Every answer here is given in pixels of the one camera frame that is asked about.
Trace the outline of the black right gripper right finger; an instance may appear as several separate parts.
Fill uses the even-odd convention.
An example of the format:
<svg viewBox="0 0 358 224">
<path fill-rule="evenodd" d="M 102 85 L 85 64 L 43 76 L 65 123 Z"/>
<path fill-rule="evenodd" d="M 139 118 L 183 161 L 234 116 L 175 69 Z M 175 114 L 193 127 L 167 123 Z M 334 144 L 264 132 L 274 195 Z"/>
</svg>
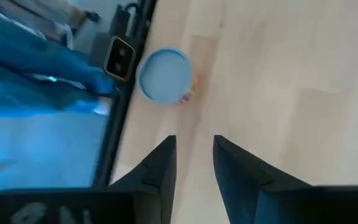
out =
<svg viewBox="0 0 358 224">
<path fill-rule="evenodd" d="M 230 224 L 300 224 L 306 209 L 296 191 L 306 182 L 268 164 L 222 135 L 213 139 L 213 162 Z"/>
</svg>

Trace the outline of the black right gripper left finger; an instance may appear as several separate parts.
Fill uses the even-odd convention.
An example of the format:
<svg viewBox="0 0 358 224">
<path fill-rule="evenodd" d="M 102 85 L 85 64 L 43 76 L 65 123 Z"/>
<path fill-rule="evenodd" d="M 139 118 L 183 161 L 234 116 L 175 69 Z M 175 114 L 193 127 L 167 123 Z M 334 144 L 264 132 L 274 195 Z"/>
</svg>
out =
<svg viewBox="0 0 358 224">
<path fill-rule="evenodd" d="M 137 166 L 109 187 L 115 190 L 150 190 L 161 188 L 170 165 L 176 163 L 177 138 L 167 136 Z"/>
</svg>

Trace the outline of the yellow pineapple rings can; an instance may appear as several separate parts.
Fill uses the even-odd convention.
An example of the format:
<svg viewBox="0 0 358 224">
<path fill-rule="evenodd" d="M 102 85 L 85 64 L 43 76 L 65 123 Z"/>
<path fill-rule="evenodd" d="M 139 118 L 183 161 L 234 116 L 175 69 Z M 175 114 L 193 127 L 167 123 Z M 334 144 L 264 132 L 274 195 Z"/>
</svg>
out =
<svg viewBox="0 0 358 224">
<path fill-rule="evenodd" d="M 195 92 L 196 75 L 185 53 L 176 47 L 163 47 L 139 62 L 135 83 L 149 101 L 174 105 L 190 100 Z"/>
</svg>

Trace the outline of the black aluminium table frame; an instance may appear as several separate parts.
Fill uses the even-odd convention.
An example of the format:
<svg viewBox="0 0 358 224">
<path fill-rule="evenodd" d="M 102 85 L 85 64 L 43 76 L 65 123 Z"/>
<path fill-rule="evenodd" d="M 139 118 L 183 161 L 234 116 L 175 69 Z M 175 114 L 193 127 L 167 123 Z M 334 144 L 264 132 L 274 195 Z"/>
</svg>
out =
<svg viewBox="0 0 358 224">
<path fill-rule="evenodd" d="M 116 84 L 114 91 L 110 94 L 112 105 L 91 184 L 94 188 L 102 188 L 109 185 L 134 90 L 135 70 L 144 53 L 157 1 L 135 0 L 125 6 L 119 4 L 111 20 L 109 31 L 98 33 L 93 42 L 89 62 L 100 68 L 104 66 L 104 62 L 108 57 L 108 50 L 110 50 L 109 43 L 115 37 L 123 39 L 135 51 L 135 59 L 133 65 L 131 65 L 130 74 L 124 81 L 116 80 L 114 82 Z"/>
</svg>

